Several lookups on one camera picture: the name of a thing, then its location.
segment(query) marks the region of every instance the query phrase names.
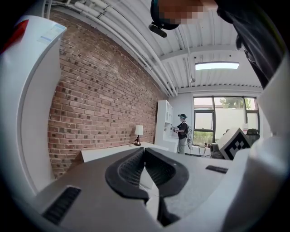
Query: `window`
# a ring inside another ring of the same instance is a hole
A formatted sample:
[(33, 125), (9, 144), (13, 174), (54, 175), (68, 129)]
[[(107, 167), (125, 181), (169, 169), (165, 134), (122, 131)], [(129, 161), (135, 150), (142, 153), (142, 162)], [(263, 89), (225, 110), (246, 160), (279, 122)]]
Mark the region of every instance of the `window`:
[(195, 97), (193, 145), (217, 142), (227, 130), (259, 129), (255, 98)]

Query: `white ceiling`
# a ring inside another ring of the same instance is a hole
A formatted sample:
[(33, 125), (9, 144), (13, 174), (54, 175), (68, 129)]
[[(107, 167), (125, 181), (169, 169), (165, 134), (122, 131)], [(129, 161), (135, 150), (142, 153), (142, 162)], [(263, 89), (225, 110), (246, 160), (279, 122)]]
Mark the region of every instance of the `white ceiling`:
[[(103, 1), (123, 15), (146, 39), (160, 58), (174, 87), (181, 89), (230, 85), (261, 88), (260, 82), (245, 54), (235, 49), (237, 33), (234, 27), (223, 21), (215, 11), (204, 13), (202, 19), (197, 19), (192, 24), (180, 25), (175, 30), (166, 31), (167, 38), (162, 38), (148, 29), (148, 25), (152, 22), (150, 15), (151, 0)], [(96, 7), (91, 2), (87, 2), (87, 5), (91, 8)], [(116, 19), (110, 11), (104, 14), (141, 46), (157, 66), (160, 73), (162, 73), (160, 65), (157, 64), (152, 54), (137, 36), (120, 20)], [(210, 61), (233, 61), (239, 62), (240, 66), (237, 70), (212, 69), (195, 71), (195, 63)], [(190, 76), (196, 79), (194, 83), (190, 83)]]

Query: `red brick wall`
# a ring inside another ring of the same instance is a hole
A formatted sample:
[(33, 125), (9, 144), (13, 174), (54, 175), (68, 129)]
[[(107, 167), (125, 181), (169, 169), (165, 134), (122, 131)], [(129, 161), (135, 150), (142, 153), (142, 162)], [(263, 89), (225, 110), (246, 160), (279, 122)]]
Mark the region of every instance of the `red brick wall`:
[(69, 15), (51, 20), (68, 28), (60, 47), (61, 78), (48, 121), (48, 148), (57, 177), (80, 150), (127, 145), (135, 125), (153, 143), (157, 101), (167, 99), (150, 75), (110, 38)]

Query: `white desk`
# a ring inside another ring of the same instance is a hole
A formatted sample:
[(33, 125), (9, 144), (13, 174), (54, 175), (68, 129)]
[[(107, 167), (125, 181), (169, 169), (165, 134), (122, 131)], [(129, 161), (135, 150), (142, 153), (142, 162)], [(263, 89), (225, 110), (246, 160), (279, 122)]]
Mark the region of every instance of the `white desk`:
[(113, 155), (121, 151), (131, 150), (131, 149), (135, 149), (139, 147), (145, 147), (145, 148), (152, 147), (152, 148), (158, 148), (162, 150), (168, 150), (168, 148), (166, 147), (161, 147), (161, 146), (154, 145), (151, 143), (141, 142), (141, 146), (135, 146), (134, 144), (131, 144), (131, 145), (97, 149), (97, 150), (82, 150), (82, 158), (83, 158), (83, 161), (86, 163), (92, 160), (96, 160), (96, 159), (100, 159), (109, 155)]

